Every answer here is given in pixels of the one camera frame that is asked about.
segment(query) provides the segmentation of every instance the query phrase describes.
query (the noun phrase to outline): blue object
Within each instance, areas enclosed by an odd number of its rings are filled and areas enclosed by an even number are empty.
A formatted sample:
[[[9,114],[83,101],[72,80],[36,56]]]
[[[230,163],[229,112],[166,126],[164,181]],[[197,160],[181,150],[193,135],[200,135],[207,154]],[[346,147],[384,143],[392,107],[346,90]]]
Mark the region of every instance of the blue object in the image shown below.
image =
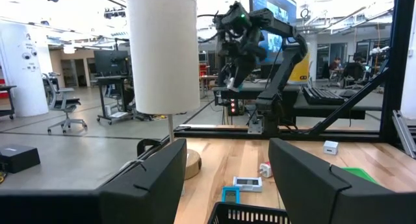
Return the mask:
[[[296,23],[296,3],[293,0],[250,0],[250,11],[261,10],[267,8],[271,10],[276,19],[294,25]],[[273,63],[280,47],[283,43],[282,37],[271,34],[267,31],[262,31],[265,40],[259,43],[267,51],[267,58],[262,63]],[[280,55],[278,61],[283,60],[283,55]]]
[[[240,188],[223,187],[222,188],[222,202],[234,202],[234,203],[239,204],[240,203]]]

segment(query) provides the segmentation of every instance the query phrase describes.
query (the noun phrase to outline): black basket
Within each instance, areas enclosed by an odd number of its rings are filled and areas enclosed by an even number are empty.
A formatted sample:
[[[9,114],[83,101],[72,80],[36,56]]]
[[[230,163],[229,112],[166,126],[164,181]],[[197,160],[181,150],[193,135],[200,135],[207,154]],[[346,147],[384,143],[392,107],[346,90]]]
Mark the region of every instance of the black basket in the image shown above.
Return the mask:
[[[289,224],[290,222],[285,210],[223,202],[215,204],[208,221],[208,224],[239,223]]]

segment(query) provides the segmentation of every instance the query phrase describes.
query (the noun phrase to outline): display screen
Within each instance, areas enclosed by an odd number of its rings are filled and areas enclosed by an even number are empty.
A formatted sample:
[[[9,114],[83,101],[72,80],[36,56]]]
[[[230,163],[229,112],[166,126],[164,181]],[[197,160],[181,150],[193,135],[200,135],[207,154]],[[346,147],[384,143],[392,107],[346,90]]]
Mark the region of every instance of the display screen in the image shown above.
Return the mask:
[[[236,191],[226,191],[226,200],[225,202],[237,202]]]
[[[293,0],[251,0],[250,10],[261,10],[267,8],[271,10],[276,19],[295,25],[296,23],[296,3]],[[276,53],[280,50],[283,43],[281,36],[263,31],[265,40],[259,45],[267,50],[267,58],[265,63],[273,63]]]
[[[257,179],[237,179],[237,184],[240,185],[259,185]]]

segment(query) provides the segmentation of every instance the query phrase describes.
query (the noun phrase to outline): wooden tabletop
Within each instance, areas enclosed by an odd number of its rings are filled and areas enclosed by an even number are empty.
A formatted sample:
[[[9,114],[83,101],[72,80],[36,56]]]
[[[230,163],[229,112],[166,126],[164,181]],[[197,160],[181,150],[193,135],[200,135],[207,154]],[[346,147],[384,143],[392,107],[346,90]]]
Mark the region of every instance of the wooden tabletop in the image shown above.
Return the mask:
[[[364,169],[379,184],[396,192],[416,191],[416,161],[385,143],[340,143],[337,156],[322,152],[323,142],[290,142],[339,167]],[[201,171],[185,181],[185,194],[175,224],[207,223],[223,186],[234,176],[260,177],[259,165],[268,161],[268,141],[187,139],[187,147],[201,155]],[[263,192],[240,193],[240,203],[285,208],[273,178],[263,178]]]

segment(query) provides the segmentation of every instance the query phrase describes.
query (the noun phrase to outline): digital thermometer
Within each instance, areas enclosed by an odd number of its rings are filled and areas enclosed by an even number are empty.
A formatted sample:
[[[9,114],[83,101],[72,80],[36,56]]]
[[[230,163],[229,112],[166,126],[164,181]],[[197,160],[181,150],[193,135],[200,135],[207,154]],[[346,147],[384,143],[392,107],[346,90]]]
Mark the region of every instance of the digital thermometer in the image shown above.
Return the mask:
[[[261,192],[263,190],[263,183],[261,177],[259,178],[242,178],[234,177],[233,186],[240,188],[242,192]]]
[[[222,188],[222,202],[240,203],[240,188],[223,187]]]

